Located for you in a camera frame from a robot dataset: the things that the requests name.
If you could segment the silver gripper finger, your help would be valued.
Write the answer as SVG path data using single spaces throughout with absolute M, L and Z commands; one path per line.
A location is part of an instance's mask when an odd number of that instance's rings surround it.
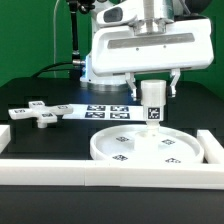
M 135 85 L 135 78 L 133 73 L 126 73 L 125 80 L 131 90 L 131 97 L 134 101 L 137 100 L 137 87 Z
M 181 76 L 180 69 L 172 69 L 170 72 L 171 83 L 169 85 L 169 96 L 174 98 L 176 96 L 176 84 Z

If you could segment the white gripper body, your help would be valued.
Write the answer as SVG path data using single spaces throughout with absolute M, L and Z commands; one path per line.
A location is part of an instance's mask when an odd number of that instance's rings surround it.
M 103 28 L 93 38 L 92 69 L 97 76 L 195 70 L 213 61 L 209 19 L 177 21 L 164 34 L 135 36 L 129 26 Z

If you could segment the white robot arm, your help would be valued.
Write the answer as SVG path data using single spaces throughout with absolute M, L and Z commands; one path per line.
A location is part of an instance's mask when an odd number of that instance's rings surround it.
M 204 69 L 214 58 L 212 24 L 201 13 L 212 0 L 96 0 L 92 48 L 82 80 L 132 89 L 136 74 L 168 72 L 169 95 L 183 70 Z

